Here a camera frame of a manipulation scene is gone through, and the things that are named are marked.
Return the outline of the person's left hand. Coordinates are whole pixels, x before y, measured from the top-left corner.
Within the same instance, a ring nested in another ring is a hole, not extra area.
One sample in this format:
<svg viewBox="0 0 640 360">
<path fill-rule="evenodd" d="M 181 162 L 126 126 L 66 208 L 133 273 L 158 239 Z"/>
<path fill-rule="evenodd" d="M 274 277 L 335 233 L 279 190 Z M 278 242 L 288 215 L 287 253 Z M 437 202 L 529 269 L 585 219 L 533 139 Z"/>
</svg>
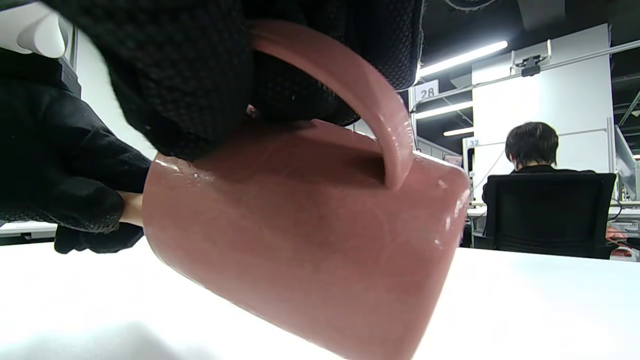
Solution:
<svg viewBox="0 0 640 360">
<path fill-rule="evenodd" d="M 91 233 L 57 226 L 54 250 L 61 255 L 86 250 L 99 255 L 114 254 L 132 248 L 142 237 L 143 228 L 129 223 L 120 223 L 116 230 L 108 233 Z"/>
</svg>

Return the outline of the person's right hand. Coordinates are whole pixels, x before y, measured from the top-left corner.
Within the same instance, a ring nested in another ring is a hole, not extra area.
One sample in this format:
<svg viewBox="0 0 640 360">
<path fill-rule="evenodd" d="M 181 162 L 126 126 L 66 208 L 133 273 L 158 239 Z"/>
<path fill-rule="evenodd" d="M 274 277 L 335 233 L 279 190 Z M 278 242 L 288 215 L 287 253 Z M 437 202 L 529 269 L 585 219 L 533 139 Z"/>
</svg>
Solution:
<svg viewBox="0 0 640 360">
<path fill-rule="evenodd" d="M 47 0 L 103 55 L 126 121 L 160 153 L 194 161 L 255 107 L 268 121 L 357 115 L 311 76 L 254 52 L 249 21 L 316 30 L 354 50 L 396 91 L 416 80 L 424 0 Z"/>
</svg>

